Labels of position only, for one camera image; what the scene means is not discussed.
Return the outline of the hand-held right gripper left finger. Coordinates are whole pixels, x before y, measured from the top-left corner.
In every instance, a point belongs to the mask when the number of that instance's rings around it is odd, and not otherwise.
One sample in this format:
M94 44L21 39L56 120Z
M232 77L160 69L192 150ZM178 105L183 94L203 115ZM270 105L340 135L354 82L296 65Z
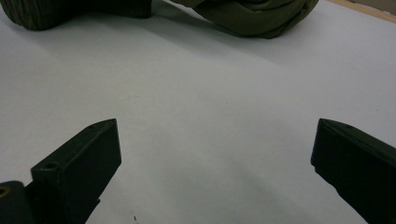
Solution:
M32 169L46 224L85 224L121 165L115 119L96 122Z

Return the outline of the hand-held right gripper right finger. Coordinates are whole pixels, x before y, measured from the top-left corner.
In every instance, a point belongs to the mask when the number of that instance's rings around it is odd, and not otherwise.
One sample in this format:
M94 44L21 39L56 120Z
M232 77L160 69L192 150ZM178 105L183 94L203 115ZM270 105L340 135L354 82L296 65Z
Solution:
M396 224L396 148L351 125L318 121L311 164L368 224Z

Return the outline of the olive green garment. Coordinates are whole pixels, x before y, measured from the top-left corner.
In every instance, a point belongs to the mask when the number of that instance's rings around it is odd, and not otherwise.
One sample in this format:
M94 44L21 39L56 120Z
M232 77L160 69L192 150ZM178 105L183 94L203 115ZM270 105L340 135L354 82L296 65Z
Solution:
M31 31L56 27L84 11L147 18L153 0L0 0L15 24ZM170 0L242 36L283 35L315 8L318 0Z

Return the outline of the wooden table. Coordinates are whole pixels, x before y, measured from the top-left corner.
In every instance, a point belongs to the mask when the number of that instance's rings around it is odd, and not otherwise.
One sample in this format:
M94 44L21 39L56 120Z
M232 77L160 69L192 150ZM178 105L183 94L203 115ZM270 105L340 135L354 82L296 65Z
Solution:
M351 2L349 0L328 0L328 1L342 7L347 7L349 9L359 11L360 13L379 18L380 20L383 21L396 23L396 15L392 15L390 12L387 11L383 11L374 7L369 7L359 3Z

